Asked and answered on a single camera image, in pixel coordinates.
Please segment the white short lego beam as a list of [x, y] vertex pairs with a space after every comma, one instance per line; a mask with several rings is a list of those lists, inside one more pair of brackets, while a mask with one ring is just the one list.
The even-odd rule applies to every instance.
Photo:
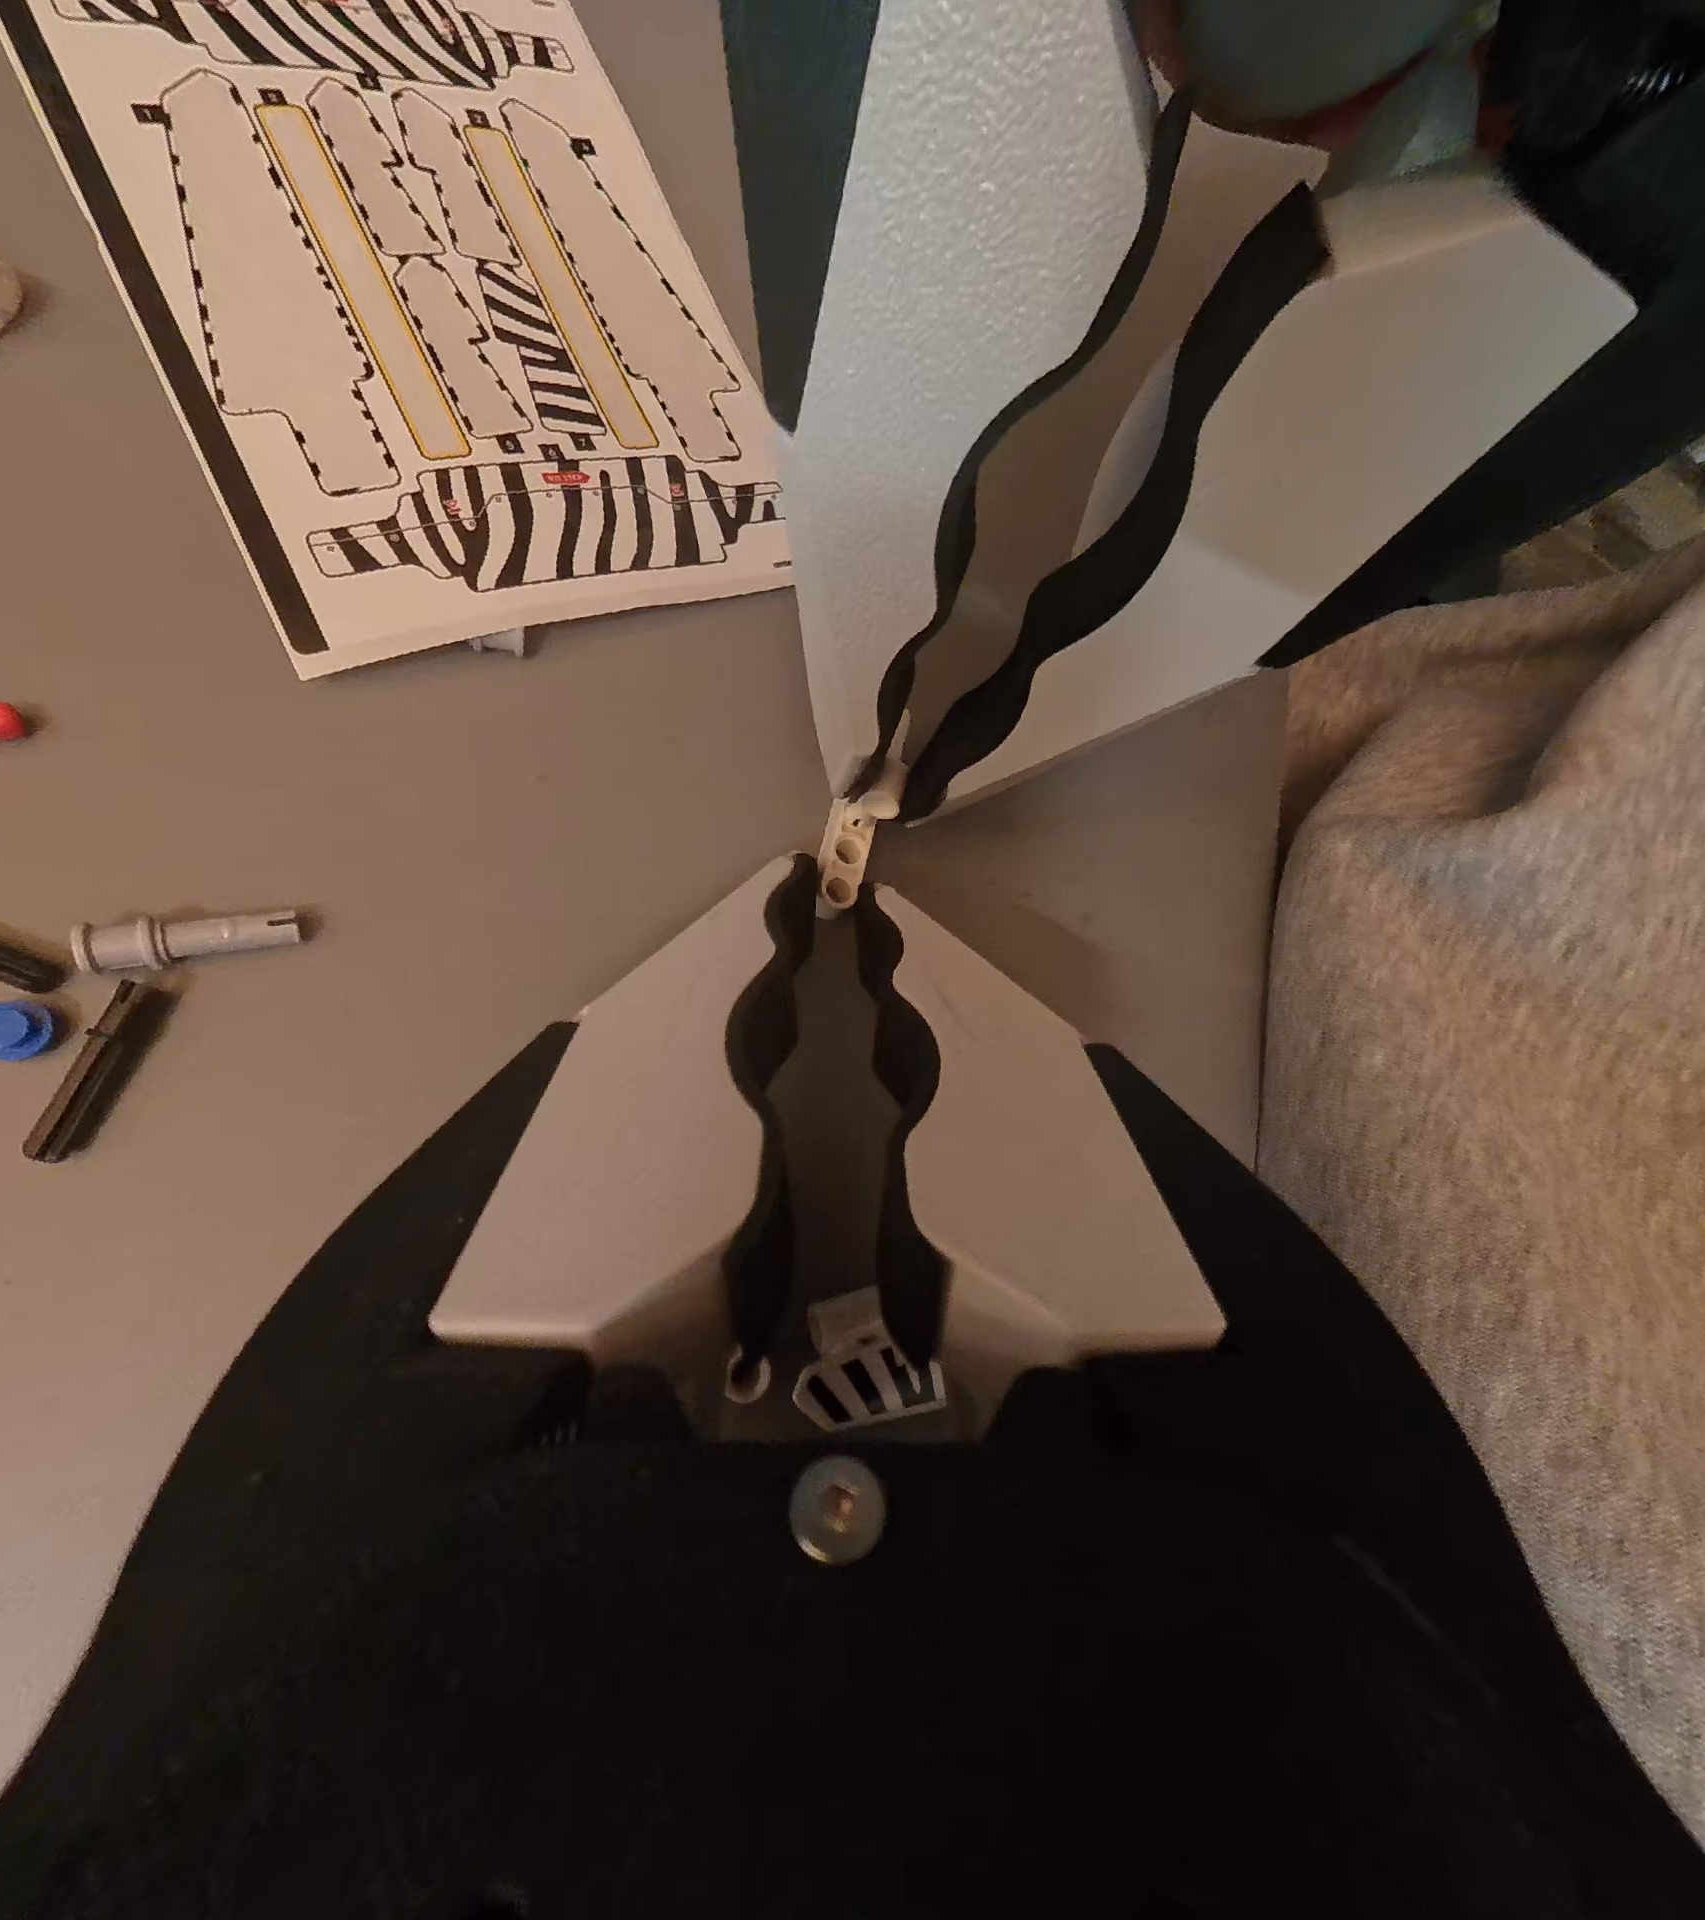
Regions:
[[865, 798], [839, 798], [819, 845], [819, 917], [837, 919], [855, 907], [870, 865], [878, 815]]

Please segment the zebra print sticker sheet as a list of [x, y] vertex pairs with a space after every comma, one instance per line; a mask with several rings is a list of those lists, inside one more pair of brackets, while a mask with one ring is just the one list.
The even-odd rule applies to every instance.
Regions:
[[792, 583], [770, 409], [579, 5], [0, 43], [303, 682]]

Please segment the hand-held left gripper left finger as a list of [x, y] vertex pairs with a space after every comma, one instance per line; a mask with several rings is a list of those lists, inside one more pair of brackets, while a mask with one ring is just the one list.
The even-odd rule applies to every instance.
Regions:
[[762, 978], [792, 988], [816, 889], [814, 857], [768, 862], [571, 1022], [431, 1307], [438, 1343], [642, 1365], [720, 1434], [723, 1261], [759, 1201], [772, 1076], [743, 1091], [729, 1033]]

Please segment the zebra striped lego panel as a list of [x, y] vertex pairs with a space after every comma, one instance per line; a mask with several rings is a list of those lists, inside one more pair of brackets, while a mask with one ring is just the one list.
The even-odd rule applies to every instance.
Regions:
[[865, 1343], [807, 1365], [792, 1403], [827, 1434], [881, 1427], [946, 1412], [943, 1370], [911, 1365], [892, 1343]]

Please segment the black notched lego axle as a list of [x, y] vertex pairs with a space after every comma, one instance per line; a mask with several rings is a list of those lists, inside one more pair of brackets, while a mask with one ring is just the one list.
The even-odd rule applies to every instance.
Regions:
[[39, 1167], [66, 1164], [88, 1151], [125, 1086], [164, 1032], [176, 1007], [169, 982], [124, 981], [97, 1022], [50, 1105], [29, 1127], [22, 1158]]

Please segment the light grey long lego pin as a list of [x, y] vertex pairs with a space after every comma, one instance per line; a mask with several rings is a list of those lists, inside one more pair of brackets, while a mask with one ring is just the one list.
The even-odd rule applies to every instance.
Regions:
[[80, 923], [69, 933], [72, 961], [82, 973], [164, 973], [217, 958], [298, 949], [306, 927], [298, 908], [207, 919], [137, 917], [105, 927]]

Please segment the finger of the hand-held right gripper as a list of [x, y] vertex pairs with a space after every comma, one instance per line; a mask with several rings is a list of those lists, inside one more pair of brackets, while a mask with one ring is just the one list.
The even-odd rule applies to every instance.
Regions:
[[1323, 158], [1162, 117], [1094, 358], [1020, 418], [1078, 509], [926, 744], [925, 821], [1255, 677], [1634, 318], [1470, 164], [1334, 198]]
[[1083, 343], [1139, 227], [1159, 93], [1127, 5], [881, 5], [784, 518], [830, 791], [942, 608], [986, 428]]

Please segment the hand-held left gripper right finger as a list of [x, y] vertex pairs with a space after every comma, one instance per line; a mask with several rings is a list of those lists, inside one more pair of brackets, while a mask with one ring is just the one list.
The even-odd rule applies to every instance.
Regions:
[[1225, 1310], [1078, 1032], [895, 889], [854, 923], [898, 1110], [875, 1276], [903, 1359], [988, 1427], [1028, 1374], [1216, 1350]]

